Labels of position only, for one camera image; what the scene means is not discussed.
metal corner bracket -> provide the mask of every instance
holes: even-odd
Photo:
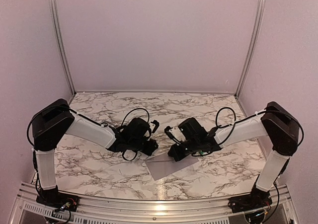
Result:
[[[235,97],[238,98],[242,92],[242,89],[244,87],[245,84],[245,80],[247,77],[247,73],[250,67],[250,64],[252,62],[252,58],[253,58],[253,54],[254,54],[254,50],[255,50],[255,46],[256,46],[256,42],[259,36],[259,32],[260,32],[260,28],[261,28],[261,24],[262,24],[262,20],[263,20],[263,15],[264,15],[264,9],[265,9],[265,1],[266,0],[258,0],[258,5],[257,5],[257,11],[256,11],[256,17],[255,17],[255,23],[254,23],[254,28],[253,28],[253,33],[252,33],[252,37],[250,40],[250,44],[249,44],[249,48],[248,48],[248,52],[247,52],[247,56],[246,56],[246,60],[244,63],[244,67],[238,82],[238,87],[235,93]]]
[[[76,94],[76,91],[75,91],[74,83],[72,80],[68,60],[66,57],[65,48],[63,45],[62,33],[61,33],[61,28],[60,28],[56,0],[49,0],[49,2],[50,2],[50,10],[51,10],[51,15],[52,15],[52,20],[53,20],[53,28],[55,31],[55,36],[56,36],[57,45],[58,45],[59,53],[60,53],[61,60],[62,60],[62,65],[63,65],[65,77],[66,77],[69,89],[70,89],[70,91],[72,93],[72,97],[73,97]]]

